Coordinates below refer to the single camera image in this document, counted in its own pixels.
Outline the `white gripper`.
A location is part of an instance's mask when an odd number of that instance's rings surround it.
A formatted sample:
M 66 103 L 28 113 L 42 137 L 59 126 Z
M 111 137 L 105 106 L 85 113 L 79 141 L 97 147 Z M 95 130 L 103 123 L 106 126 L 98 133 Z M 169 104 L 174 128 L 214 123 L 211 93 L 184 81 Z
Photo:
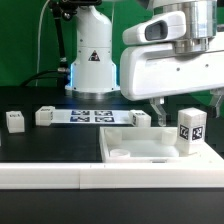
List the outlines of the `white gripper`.
M 129 100 L 150 99 L 161 127 L 166 126 L 164 96 L 211 90 L 212 117 L 220 116 L 224 31 L 217 31 L 213 20 L 208 14 L 190 22 L 177 10 L 123 32 L 128 47 L 120 59 L 121 93 Z M 192 36 L 187 35 L 190 24 L 196 27 Z

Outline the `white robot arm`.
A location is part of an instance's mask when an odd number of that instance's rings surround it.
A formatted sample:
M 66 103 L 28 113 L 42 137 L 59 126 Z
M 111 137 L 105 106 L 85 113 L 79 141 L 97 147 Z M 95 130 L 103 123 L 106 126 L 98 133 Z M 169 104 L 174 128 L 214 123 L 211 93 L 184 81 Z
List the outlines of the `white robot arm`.
M 162 108 L 171 95 L 208 90 L 209 112 L 224 103 L 224 26 L 217 24 L 217 0 L 136 0 L 153 17 L 123 32 L 128 46 L 112 62 L 112 23 L 91 3 L 77 10 L 77 57 L 70 90 L 102 98 L 119 90 L 132 101 L 148 99 L 166 124 Z

